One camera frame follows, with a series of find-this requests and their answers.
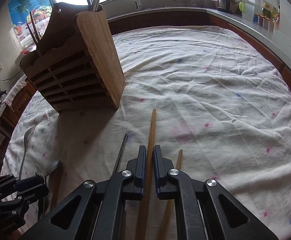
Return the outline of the steel spoon wooden handle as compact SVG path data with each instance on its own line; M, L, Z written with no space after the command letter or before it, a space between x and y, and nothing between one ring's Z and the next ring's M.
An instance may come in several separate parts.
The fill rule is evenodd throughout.
M45 176L48 182L50 197L48 200L49 210L53 210L57 205L60 181L63 174L63 164L57 159L49 163L46 168Z

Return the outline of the green white pitcher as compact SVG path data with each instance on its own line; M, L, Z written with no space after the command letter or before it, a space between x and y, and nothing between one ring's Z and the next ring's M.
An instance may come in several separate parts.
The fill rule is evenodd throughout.
M254 6L245 2L239 2L239 10L242 18L252 22L254 18Z

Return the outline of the wooden utensil holder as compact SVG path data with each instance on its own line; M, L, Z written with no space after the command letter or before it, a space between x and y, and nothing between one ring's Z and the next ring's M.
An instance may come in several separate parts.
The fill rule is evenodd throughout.
M56 4L36 50L20 67L59 113L120 106L125 78L101 7Z

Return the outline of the tropical fruit window blind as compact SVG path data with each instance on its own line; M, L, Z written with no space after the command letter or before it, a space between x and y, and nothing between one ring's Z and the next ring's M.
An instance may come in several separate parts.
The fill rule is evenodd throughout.
M21 44L32 40L30 31L34 31L32 24L42 36L49 23L52 13L50 0L11 0L8 10L14 32Z

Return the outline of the lone steel fork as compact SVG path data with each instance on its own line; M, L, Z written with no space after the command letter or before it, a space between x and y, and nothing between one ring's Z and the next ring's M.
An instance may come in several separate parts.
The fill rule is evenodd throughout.
M19 180L21 180L21 178L22 178L22 170L23 170L23 167L24 167L24 163L25 163L25 159L26 159L26 154L27 154L27 142L28 142L28 138L29 138L30 134L35 130L36 127L37 127L37 125L29 128L26 131L26 133L24 134L24 155L23 155L22 162L21 162L21 165L20 165L19 176L18 176L18 179Z

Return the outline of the spice jar set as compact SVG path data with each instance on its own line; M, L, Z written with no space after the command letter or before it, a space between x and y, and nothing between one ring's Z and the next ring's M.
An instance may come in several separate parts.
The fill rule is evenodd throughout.
M271 33L278 29L278 24L274 20L260 14L257 15L257 24Z

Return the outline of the white floral tablecloth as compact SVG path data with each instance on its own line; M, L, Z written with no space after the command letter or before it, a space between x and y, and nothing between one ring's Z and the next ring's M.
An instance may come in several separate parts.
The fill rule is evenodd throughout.
M119 120L112 108L57 113L36 93L13 131L1 174L19 175L24 134L37 125L28 138L22 177L43 175L50 162L61 160L58 198L62 200L87 179L110 178L125 133L128 141L121 166L135 158L139 146L148 144L153 109L145 113L146 127L134 128ZM164 109L155 109L155 142L164 157L176 161L183 149L183 172L196 180L217 180L279 239L291 237L291 138L193 130L188 112L170 126L161 118Z

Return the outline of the lower wooden cabinets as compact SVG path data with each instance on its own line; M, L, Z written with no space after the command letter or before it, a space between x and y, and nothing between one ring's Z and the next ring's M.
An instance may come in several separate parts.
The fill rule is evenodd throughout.
M125 87L118 119L146 127L162 108L175 126L291 138L291 72L255 38L205 12L164 11L108 22Z

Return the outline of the tan wooden chopstick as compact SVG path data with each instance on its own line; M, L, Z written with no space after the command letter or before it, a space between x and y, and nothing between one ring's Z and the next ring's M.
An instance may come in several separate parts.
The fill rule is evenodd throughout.
M176 168L178 170L181 169L182 167L182 157L183 157L183 149L179 149L178 151L178 157L177 157L177 163L176 163ZM163 215L163 219L157 234L157 238L158 240L162 240L162 239L166 239L167 237L167 233L168 233L168 229L170 226L170 221L171 221L171 215L172 212L174 211L174 201L173 200L168 200L167 204L165 206L165 211L164 211L164 215Z

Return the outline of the steel electric kettle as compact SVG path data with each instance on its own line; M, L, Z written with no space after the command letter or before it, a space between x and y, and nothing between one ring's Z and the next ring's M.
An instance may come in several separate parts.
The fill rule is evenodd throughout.
M231 11L231 0L217 0L217 10L223 12Z

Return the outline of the white red rice cooker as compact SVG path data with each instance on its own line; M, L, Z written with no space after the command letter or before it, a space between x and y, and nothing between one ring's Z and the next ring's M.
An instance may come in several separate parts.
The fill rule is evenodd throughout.
M35 44L30 45L28 47L26 47L25 49L23 49L20 54L18 55L18 57L15 59L15 65L16 66L20 66L21 60L23 57L25 57L27 54L31 53L32 51L36 50L37 46Z

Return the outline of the yellow oil bottle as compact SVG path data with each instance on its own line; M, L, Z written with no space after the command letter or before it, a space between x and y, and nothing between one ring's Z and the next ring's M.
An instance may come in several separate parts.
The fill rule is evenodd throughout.
M268 3L264 2L263 7L261 9L262 15L268 19L272 19L272 11L271 7Z

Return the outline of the brown carved wooden chopstick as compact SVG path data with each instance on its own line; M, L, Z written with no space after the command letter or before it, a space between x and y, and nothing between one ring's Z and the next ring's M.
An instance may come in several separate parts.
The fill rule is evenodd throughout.
M146 152L145 195L140 203L136 225L135 239L137 240L144 240L146 237L146 224L148 219L152 182L152 152L155 143L155 128L156 128L156 109L154 108L151 114L148 148Z

